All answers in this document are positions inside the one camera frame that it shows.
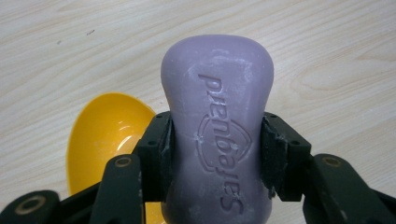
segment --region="wooden table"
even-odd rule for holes
[[[96,95],[122,91],[168,110],[163,55],[178,40],[243,35],[275,64],[266,110],[396,196],[396,2],[2,1],[0,209],[22,194],[67,197],[72,125]],[[269,223],[304,223],[274,199]]]

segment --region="purple soap bar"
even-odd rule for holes
[[[168,224],[260,224],[271,213],[260,178],[260,130],[274,78],[268,52],[232,35],[176,43],[163,58],[176,131]]]

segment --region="yellow plastic object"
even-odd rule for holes
[[[132,96],[111,92],[89,102],[73,127],[67,149],[70,194],[102,179],[108,160],[131,153],[155,113]],[[163,224],[159,203],[146,203],[148,224]]]

